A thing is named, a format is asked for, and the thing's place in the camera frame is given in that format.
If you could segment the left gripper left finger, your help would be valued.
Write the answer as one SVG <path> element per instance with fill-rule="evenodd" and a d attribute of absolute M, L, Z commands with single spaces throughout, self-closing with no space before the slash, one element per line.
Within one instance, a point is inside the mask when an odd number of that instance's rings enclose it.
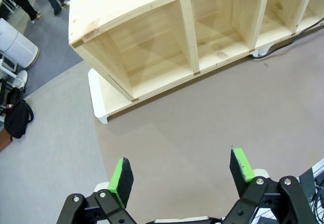
<path fill-rule="evenodd" d="M 90 196 L 74 193 L 67 196 L 57 223 L 135 223 L 126 211 L 134 176 L 128 158 L 118 160 L 107 187 Z"/>

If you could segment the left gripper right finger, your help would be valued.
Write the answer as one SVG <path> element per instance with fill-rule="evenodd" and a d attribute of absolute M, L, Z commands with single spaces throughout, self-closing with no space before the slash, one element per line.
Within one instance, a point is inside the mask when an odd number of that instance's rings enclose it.
<path fill-rule="evenodd" d="M 278 223 L 317 223 L 296 177 L 275 182 L 256 175 L 242 148 L 231 148 L 229 167 L 239 199 L 224 223 L 250 223 L 260 208 L 270 209 Z"/>

